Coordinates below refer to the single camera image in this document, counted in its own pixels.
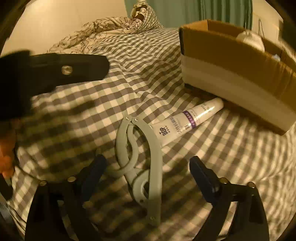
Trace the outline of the white bunny figurine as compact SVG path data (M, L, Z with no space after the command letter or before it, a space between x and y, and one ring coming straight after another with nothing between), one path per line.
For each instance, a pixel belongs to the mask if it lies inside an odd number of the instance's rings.
M265 52L265 46L262 38L255 32L245 30L244 32L237 35L236 40L248 44L263 53Z

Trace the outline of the floral patterned blanket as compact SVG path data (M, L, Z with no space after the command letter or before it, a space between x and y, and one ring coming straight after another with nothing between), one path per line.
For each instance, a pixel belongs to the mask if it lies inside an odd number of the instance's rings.
M108 17L86 23L80 30L54 44L47 52L59 54L90 54L92 48L113 35L134 34L140 29L143 19Z

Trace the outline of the grey checked duvet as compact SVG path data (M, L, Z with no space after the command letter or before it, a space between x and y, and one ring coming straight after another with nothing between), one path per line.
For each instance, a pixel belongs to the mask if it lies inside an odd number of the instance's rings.
M118 169L116 141L134 137L133 169L150 168L156 150L152 125L202 102L184 86L179 32L153 29L113 35L90 54L110 62L104 80L58 87L33 98L32 115L17 132L19 165L12 178L8 208L25 234L38 182L75 175L103 154ZM161 150L163 184L161 222L150 224L146 210L132 197L123 175L105 174L86 210L103 240L192 240L206 220L207 203L189 170L198 156L217 176L235 184L254 182L264 205L270 240L284 233L295 214L295 127L283 136L222 109Z

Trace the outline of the checked pillow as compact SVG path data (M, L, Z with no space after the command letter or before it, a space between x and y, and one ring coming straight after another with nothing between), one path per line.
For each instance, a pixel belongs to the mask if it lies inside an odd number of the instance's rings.
M154 9L147 1L137 1L130 13L133 33L138 34L145 31L163 28Z

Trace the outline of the white toothpaste tube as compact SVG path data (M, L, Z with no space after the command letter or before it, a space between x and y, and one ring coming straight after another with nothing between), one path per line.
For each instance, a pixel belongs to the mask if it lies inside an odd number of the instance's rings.
M224 102L221 98L216 97L155 123L152 125L152 129L158 137L161 147L164 147L211 118L222 108L224 108Z

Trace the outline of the green curtain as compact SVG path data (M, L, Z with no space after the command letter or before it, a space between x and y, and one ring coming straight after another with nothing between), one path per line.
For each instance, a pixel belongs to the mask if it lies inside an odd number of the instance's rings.
M201 20L231 23L252 29L253 4L245 0L147 1L159 22L166 28Z

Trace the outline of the cardboard box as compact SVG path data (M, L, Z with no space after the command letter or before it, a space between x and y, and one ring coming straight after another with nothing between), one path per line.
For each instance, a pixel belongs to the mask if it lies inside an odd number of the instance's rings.
M236 40L242 32L214 20L180 27L183 81L283 135L295 123L295 61L267 39L264 53ZM275 54L280 62L272 59Z

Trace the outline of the blue white tissue pack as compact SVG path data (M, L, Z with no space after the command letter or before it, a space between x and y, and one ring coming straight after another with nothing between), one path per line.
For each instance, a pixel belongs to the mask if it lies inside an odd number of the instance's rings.
M274 59L274 60L280 62L280 56L278 56L278 54L273 55L273 56L272 56L272 59Z

